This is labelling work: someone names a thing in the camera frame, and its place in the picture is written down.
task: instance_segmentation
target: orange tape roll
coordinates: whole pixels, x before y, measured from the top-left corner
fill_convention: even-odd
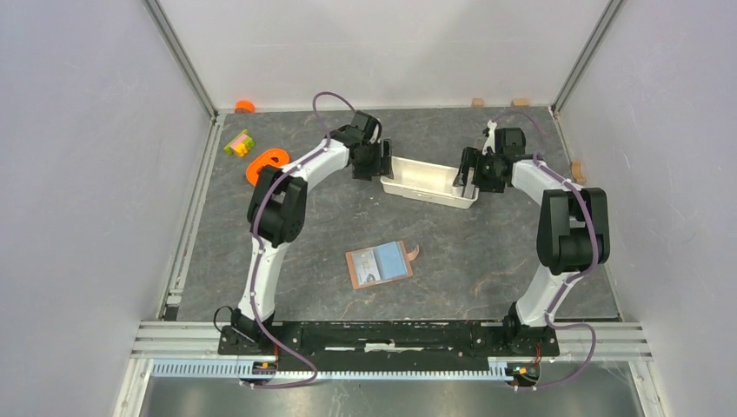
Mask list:
[[[258,182],[258,175],[261,169],[267,165],[281,167],[289,163],[289,154],[284,149],[273,148],[260,154],[248,168],[246,168],[246,179],[249,180],[254,187]]]
[[[253,113],[256,111],[256,106],[252,102],[241,100],[236,103],[236,113]]]

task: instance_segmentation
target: enclosure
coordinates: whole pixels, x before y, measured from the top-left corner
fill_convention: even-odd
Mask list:
[[[3,415],[737,409],[732,2],[82,0],[0,10]],[[245,170],[267,149],[292,161],[315,149],[326,132],[313,96],[325,90],[381,121],[391,156],[448,167],[448,179],[428,184],[460,175],[464,149],[483,148],[494,121],[524,132],[526,154],[566,177],[580,162],[585,187],[606,191],[611,255],[555,312],[598,334],[576,379],[567,377],[588,363],[586,329],[558,332],[560,355],[533,368],[542,382],[566,382],[537,392],[499,381],[495,367],[516,363],[504,354],[477,377],[324,368],[314,386],[238,383],[239,367],[253,376],[270,361],[222,354],[213,326],[228,324],[214,313],[247,300],[256,276],[248,212],[258,188]],[[511,105],[519,99],[528,105]],[[241,100],[256,110],[236,111]],[[353,116],[335,98],[317,106],[331,129]],[[245,129],[254,148],[227,153]],[[539,265],[541,207],[512,185],[476,189],[463,209],[390,195],[351,168],[327,175],[283,258],[274,321],[496,326]],[[393,241],[419,246],[412,276],[355,289],[346,253]]]

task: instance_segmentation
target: gray floor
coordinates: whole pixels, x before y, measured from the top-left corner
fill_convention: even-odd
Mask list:
[[[578,365],[542,369],[556,381]],[[154,378],[141,416],[627,416],[644,415],[627,363],[592,364],[561,387],[515,394],[491,381],[331,381],[252,391],[235,380]]]
[[[480,146],[481,131],[503,109],[398,109],[369,113],[381,119],[394,155],[455,167],[465,146]],[[561,139],[546,109],[505,116],[500,127],[521,127],[528,152],[568,174]],[[331,127],[350,121],[328,112]],[[222,151],[242,129],[256,140],[240,159]],[[235,306],[245,288],[251,252],[246,211],[253,188],[243,178],[264,150],[286,149],[293,159],[316,146],[323,133],[309,112],[228,115],[222,130],[202,220],[189,265],[179,321],[209,321],[216,308]],[[522,192],[483,194],[468,210],[408,200],[382,191],[378,180],[352,180],[350,169],[328,177],[308,197],[307,218],[282,267],[277,320],[500,319],[527,289],[537,268],[539,208]],[[354,290],[345,253],[404,240],[419,244],[415,276]],[[608,318],[617,310],[600,270],[577,284],[558,317]]]

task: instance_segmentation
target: aluminum frame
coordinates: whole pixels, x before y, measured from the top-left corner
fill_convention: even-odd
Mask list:
[[[566,81],[563,83],[561,92],[558,93],[555,101],[550,106],[550,109],[553,110],[554,113],[559,113],[563,109],[563,106],[571,96],[576,84],[578,84],[579,80],[581,80],[581,76],[586,71],[588,63],[591,62],[591,58],[599,49],[601,39],[607,34],[607,30],[611,27],[612,22],[617,17],[617,14],[625,1],[626,0],[609,0],[609,3],[607,3],[607,6],[601,13],[601,17],[599,17],[599,21],[596,22],[596,25],[594,26],[594,30],[591,32],[586,44],[583,46],[583,50],[581,50],[578,59],[576,59],[574,67],[571,69],[570,74],[568,74],[568,78],[566,78]]]
[[[647,345],[645,334],[639,323],[634,322],[593,322],[589,323],[597,333],[597,346],[592,361],[619,361],[630,366],[637,389],[638,398],[646,417],[665,417],[668,415],[657,388],[653,368],[653,356]],[[499,326],[498,322],[484,323],[487,326]],[[589,332],[586,329],[561,330],[557,332],[561,355],[548,361],[582,361],[589,348]],[[217,354],[220,334],[213,323],[176,322],[176,321],[142,321],[136,334],[136,341],[130,355],[128,370],[121,388],[114,416],[136,417],[140,414],[143,397],[146,393],[154,366],[157,361],[177,360],[189,364],[210,365],[217,363],[230,364],[235,361],[252,363],[254,361],[273,361],[273,355],[221,356]],[[531,361],[532,357],[488,358],[490,368],[506,361]],[[188,374],[187,370],[179,371],[170,377],[207,377],[208,375]],[[289,374],[285,377],[297,377]],[[406,375],[393,374],[360,374],[325,373],[321,379],[352,380],[360,379],[401,379]],[[443,374],[421,375],[422,378],[435,380],[489,379],[491,374]]]
[[[212,169],[215,165],[215,157],[217,154],[218,143],[222,133],[222,124],[225,115],[219,115],[215,122],[210,126],[208,138],[205,143],[203,157],[200,161],[200,168],[197,172],[195,183],[192,189],[187,214],[182,225],[182,233],[176,244],[174,259],[169,265],[167,276],[168,283],[162,297],[162,305],[159,309],[159,318],[166,315],[168,308],[178,308],[182,302],[182,293],[184,283],[187,281],[187,273],[189,272],[189,261],[192,259],[192,253],[195,247],[195,239],[197,238],[197,230],[199,229],[200,219],[202,218],[205,198],[207,196],[209,181],[212,176]]]
[[[200,77],[197,75],[197,71],[195,71],[195,67],[189,60],[187,52],[184,51],[184,47],[179,41],[179,37],[176,36],[176,32],[171,26],[169,18],[166,17],[166,12],[164,12],[159,0],[143,0],[143,4],[146,6],[146,10],[151,14],[151,18],[154,20],[159,32],[162,34],[162,38],[169,47],[171,55],[176,60],[176,63],[179,64],[179,68],[182,69],[184,76],[187,77],[189,85],[195,91],[197,100],[199,100],[200,104],[203,106],[205,113],[207,113],[210,118],[215,119],[218,114],[217,107],[215,107],[215,104],[213,104],[212,100],[209,98],[202,80],[200,80]]]

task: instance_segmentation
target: orange plastic ring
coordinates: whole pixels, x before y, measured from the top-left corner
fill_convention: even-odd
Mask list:
[[[249,180],[251,185],[254,187],[258,182],[258,175],[261,173],[261,169],[267,165],[274,167],[281,167],[289,163],[289,154],[284,149],[273,148],[260,154],[250,165],[246,168],[246,179]]]

